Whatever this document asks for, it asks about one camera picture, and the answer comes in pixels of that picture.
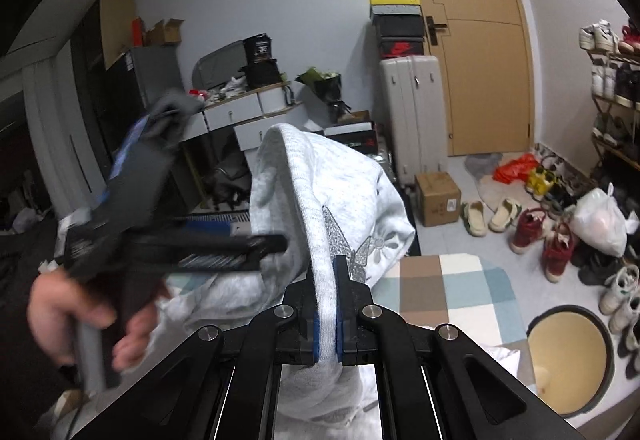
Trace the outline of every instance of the person's hand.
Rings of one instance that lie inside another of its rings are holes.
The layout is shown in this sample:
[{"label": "person's hand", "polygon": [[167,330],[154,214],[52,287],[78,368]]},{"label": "person's hand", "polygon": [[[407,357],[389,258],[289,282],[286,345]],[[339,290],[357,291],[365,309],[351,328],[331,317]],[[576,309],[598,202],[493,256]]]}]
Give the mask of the person's hand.
[{"label": "person's hand", "polygon": [[[168,297],[164,285],[158,295]],[[70,279],[62,268],[40,274],[31,287],[27,319],[36,343],[60,366],[76,362],[72,317],[104,329],[116,320],[116,312]],[[113,347],[114,370],[121,372],[142,360],[157,324],[158,312],[153,302],[127,322],[127,334]]]}]

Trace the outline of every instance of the slipper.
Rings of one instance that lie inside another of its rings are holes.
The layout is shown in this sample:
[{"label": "slipper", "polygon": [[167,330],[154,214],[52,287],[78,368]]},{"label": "slipper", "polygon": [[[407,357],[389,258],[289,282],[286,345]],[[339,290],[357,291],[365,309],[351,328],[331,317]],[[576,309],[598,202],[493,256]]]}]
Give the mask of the slipper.
[{"label": "slipper", "polygon": [[486,234],[484,223],[484,204],[480,200],[462,204],[462,219],[468,233],[472,236],[482,237]]},{"label": "slipper", "polygon": [[493,218],[489,222],[489,229],[494,233],[503,233],[507,230],[511,224],[514,223],[520,216],[522,206],[518,204],[513,198],[505,198],[498,210],[495,212]]}]

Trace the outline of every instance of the white suitcase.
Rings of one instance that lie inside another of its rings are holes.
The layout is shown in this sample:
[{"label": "white suitcase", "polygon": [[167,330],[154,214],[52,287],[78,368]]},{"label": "white suitcase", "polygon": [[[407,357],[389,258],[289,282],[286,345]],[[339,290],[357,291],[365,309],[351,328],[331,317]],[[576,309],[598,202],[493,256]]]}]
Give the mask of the white suitcase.
[{"label": "white suitcase", "polygon": [[438,58],[384,59],[380,68],[400,184],[413,185],[417,173],[447,171],[447,121]]}]

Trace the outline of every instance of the door lock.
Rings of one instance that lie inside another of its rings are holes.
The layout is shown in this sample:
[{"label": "door lock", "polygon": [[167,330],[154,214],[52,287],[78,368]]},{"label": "door lock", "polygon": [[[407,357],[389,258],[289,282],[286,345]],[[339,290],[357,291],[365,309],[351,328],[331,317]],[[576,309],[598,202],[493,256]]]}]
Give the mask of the door lock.
[{"label": "door lock", "polygon": [[429,41],[431,45],[438,45],[438,34],[436,30],[438,29],[446,29],[449,27],[447,24],[436,24],[433,21],[433,16],[425,16],[425,20],[427,20],[427,32],[429,32]]}]

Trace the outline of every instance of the red plastic bag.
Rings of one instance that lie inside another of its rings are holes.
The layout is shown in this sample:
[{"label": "red plastic bag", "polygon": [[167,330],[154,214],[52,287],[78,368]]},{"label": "red plastic bag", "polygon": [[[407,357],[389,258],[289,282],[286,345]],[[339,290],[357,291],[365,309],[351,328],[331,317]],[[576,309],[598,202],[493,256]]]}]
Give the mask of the red plastic bag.
[{"label": "red plastic bag", "polygon": [[538,167],[540,163],[531,153],[525,153],[523,156],[510,160],[505,165],[497,167],[494,171],[494,180],[503,184],[510,184],[514,180],[526,182],[529,178],[529,172]]}]

